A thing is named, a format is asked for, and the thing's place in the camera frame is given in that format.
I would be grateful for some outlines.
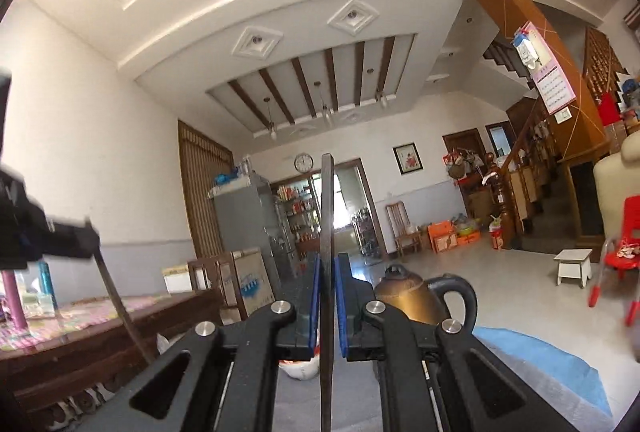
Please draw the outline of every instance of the window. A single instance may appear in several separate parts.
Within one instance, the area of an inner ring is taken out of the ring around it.
[[[498,154],[497,157],[508,156],[509,152],[511,152],[511,145],[509,145],[509,140],[507,139],[504,129],[502,127],[493,127],[489,130],[489,135],[491,139],[494,140]]]
[[[314,190],[318,196],[318,205],[322,203],[322,178],[314,176]],[[344,203],[344,196],[340,188],[340,180],[334,174],[334,228],[343,228],[351,224],[351,218],[347,211],[347,205]]]

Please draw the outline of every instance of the kettle handle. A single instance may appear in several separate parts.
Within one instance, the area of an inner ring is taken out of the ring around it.
[[[427,281],[429,289],[436,294],[442,305],[449,313],[449,308],[444,300],[444,295],[450,291],[459,293],[462,300],[465,303],[465,323],[463,327],[471,332],[476,325],[476,318],[478,317],[478,298],[476,298],[476,292],[471,287],[471,284],[462,277],[445,273],[441,277],[431,278]]]

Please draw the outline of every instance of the kettle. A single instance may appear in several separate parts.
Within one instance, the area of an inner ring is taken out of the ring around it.
[[[397,307],[409,319],[438,325],[451,318],[444,295],[459,293],[465,303],[463,328],[471,332],[478,316],[478,299],[471,284],[462,277],[445,273],[441,277],[423,280],[402,264],[392,264],[374,292],[378,300]]]

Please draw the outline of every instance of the red plastic chair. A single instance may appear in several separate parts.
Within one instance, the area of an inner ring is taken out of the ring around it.
[[[598,273],[598,283],[591,289],[589,296],[589,307],[594,307],[600,296],[600,284],[604,275],[605,268],[615,268],[618,270],[618,277],[622,279],[625,271],[629,269],[640,269],[640,255],[634,258],[625,258],[618,256],[618,251],[623,246],[640,246],[640,196],[628,197],[625,199],[625,211],[622,219],[622,237],[619,244],[614,247],[613,251],[609,251],[610,245],[614,243],[613,239],[607,239],[600,253],[600,272]],[[638,276],[638,286],[636,287],[636,295],[629,308],[625,323],[630,326],[636,318],[636,313],[640,308],[640,275]]]

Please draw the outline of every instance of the refrigerator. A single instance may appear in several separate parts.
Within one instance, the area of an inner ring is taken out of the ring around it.
[[[281,286],[298,275],[298,252],[282,206],[269,182],[256,173],[213,189],[220,237],[226,252],[260,248],[276,298]]]

